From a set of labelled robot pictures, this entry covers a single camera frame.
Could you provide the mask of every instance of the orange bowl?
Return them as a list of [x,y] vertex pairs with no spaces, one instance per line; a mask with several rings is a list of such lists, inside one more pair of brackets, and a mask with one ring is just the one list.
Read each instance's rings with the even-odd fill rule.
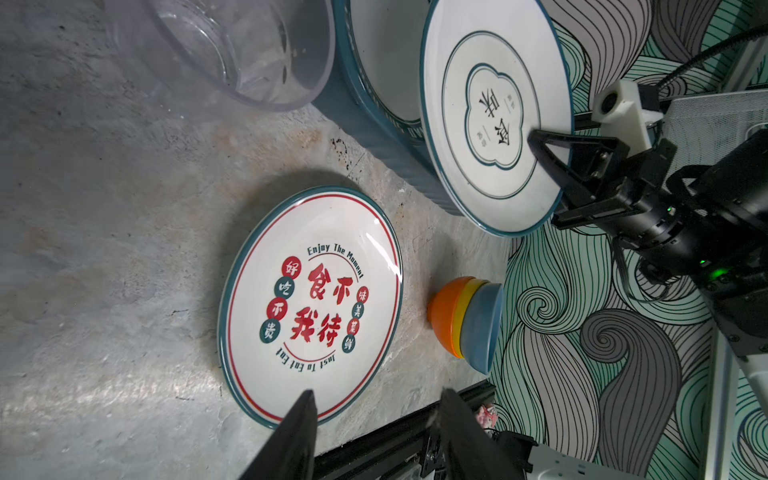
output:
[[435,336],[440,344],[451,355],[458,356],[457,349],[453,346],[453,313],[459,296],[464,291],[464,286],[472,280],[473,276],[460,276],[451,280],[430,300],[427,307],[427,318],[435,330]]

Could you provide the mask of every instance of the white plate with teal rim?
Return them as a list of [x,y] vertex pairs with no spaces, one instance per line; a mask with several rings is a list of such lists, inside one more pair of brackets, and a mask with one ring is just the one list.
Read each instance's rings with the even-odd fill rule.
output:
[[240,407],[269,427],[301,392],[318,421],[370,383],[397,327],[402,261],[392,225],[360,192],[317,187],[249,235],[227,279],[219,353]]
[[[490,233],[544,223],[560,188],[528,147],[531,129],[571,133],[568,74],[535,0],[434,0],[421,50],[427,145],[456,205]],[[565,149],[555,154],[570,163]]]
[[412,141],[424,141],[419,48],[427,0],[343,0],[346,34],[366,92]]

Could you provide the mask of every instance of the gray table surface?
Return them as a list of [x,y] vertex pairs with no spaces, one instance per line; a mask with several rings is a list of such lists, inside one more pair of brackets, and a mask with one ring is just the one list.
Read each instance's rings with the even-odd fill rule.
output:
[[482,379],[439,345],[427,301],[502,281],[510,243],[451,217],[314,107],[189,124],[125,78],[98,0],[0,15],[0,477],[236,478],[270,435],[219,366],[217,307],[240,244],[288,195],[357,188],[402,248],[397,333],[318,452]]

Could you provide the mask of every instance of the patterned wallpaper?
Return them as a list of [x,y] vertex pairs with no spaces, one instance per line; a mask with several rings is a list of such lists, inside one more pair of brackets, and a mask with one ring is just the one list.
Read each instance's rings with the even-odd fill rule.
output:
[[[542,0],[561,40],[574,112],[618,78],[655,84],[700,51],[749,26],[749,0]],[[713,91],[727,52],[666,95]],[[752,84],[768,82],[765,61]],[[656,480],[699,478],[706,450],[713,323],[687,278],[668,300],[627,298],[601,230],[549,223],[516,240],[491,378],[499,424],[559,452]],[[661,287],[625,253],[636,298]],[[768,478],[768,420],[739,380],[730,476]]]

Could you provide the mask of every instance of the bowl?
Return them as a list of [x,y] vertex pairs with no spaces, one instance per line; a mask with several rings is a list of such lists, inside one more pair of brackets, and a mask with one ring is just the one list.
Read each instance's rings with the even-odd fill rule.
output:
[[502,323],[504,289],[500,283],[482,285],[469,302],[462,324],[461,352],[469,365],[488,375]]
[[[334,0],[342,62],[376,104],[373,115],[411,143],[424,146],[419,61],[428,2]],[[429,154],[424,149],[425,159]]]
[[455,357],[458,357],[458,353],[453,346],[453,311],[467,282],[473,278],[473,276],[460,276],[451,280],[435,294],[427,307],[427,318],[432,324],[437,340]]
[[310,103],[333,65],[330,0],[105,0],[134,83],[182,118],[240,117]]
[[488,283],[487,280],[480,280],[479,278],[473,278],[469,280],[464,285],[464,290],[458,295],[458,299],[456,300],[456,304],[453,307],[453,325],[451,328],[451,344],[453,345],[453,349],[456,351],[456,356],[460,359],[463,359],[464,356],[462,355],[462,349],[461,349],[461,334],[462,334],[462,324],[464,323],[465,314],[467,313],[467,308],[469,307],[469,303],[472,301],[472,297],[475,295],[475,292],[478,291],[480,286]]

